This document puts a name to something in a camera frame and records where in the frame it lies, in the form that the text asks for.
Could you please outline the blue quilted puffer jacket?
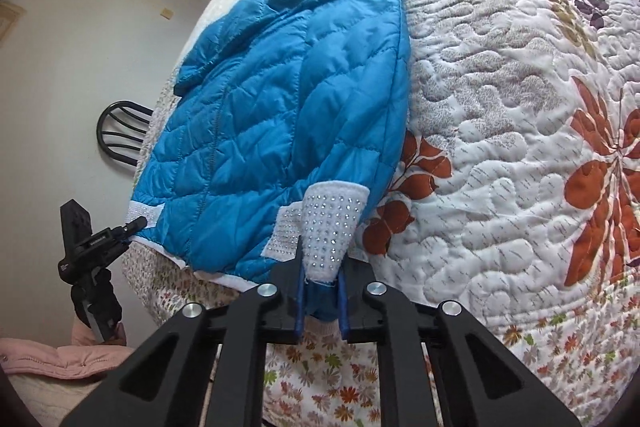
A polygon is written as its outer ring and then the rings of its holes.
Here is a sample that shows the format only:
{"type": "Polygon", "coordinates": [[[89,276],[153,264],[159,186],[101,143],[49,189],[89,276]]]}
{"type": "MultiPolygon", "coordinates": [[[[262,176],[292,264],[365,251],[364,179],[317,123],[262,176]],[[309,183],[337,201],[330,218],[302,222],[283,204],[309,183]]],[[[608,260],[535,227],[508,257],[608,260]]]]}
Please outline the blue quilted puffer jacket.
{"type": "Polygon", "coordinates": [[[399,161],[409,55],[402,0],[235,2],[178,69],[131,197],[138,242],[239,291],[303,253],[305,310],[334,321],[342,259],[399,161]]]}

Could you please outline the pink cushion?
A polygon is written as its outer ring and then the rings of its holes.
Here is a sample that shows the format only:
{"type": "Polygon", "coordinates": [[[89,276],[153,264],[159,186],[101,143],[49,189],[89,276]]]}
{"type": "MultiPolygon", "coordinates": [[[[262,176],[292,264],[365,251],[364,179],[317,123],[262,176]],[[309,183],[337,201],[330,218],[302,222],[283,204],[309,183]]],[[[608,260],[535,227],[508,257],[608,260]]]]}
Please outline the pink cushion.
{"type": "Polygon", "coordinates": [[[92,329],[74,320],[68,346],[52,347],[34,340],[2,338],[1,367],[6,375],[35,375],[80,381],[104,375],[122,364],[134,349],[126,345],[124,325],[110,341],[96,339],[92,329]]]}

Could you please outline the black metal chair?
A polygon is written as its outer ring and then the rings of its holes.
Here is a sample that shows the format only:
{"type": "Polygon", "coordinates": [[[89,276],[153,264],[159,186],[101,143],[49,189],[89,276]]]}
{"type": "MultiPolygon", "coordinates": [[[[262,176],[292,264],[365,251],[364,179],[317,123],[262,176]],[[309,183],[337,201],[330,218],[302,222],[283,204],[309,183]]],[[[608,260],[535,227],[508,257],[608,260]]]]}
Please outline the black metal chair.
{"type": "Polygon", "coordinates": [[[152,109],[133,101],[116,101],[107,106],[96,122],[100,152],[119,164],[136,167],[152,115],[152,109]]]}

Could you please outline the floral quilted bedspread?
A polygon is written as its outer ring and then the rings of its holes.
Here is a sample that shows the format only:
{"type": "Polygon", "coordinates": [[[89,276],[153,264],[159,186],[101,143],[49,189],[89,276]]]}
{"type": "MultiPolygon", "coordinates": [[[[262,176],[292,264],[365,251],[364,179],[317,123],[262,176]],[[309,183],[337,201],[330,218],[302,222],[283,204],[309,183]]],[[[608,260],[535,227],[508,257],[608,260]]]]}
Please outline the floral quilted bedspread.
{"type": "MultiPolygon", "coordinates": [[[[212,0],[196,23],[134,188],[184,57],[237,1],[212,0]]],[[[368,262],[420,305],[457,301],[580,425],[598,425],[639,367],[639,0],[402,1],[405,138],[341,265],[368,262]]],[[[138,239],[124,273],[157,323],[242,293],[138,239]]],[[[269,347],[264,381],[273,425],[381,421],[375,347],[346,343],[335,321],[309,317],[298,345],[269,347]]]]}

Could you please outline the yellow wall switch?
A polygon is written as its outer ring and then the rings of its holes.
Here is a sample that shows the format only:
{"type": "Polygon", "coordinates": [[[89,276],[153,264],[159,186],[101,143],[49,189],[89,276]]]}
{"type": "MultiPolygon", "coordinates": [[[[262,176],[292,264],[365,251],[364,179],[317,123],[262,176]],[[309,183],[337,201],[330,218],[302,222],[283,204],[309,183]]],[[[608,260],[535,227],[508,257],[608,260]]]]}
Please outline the yellow wall switch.
{"type": "Polygon", "coordinates": [[[160,15],[163,18],[166,18],[166,20],[171,20],[172,17],[174,16],[174,12],[172,12],[170,9],[162,9],[160,11],[160,15]]]}

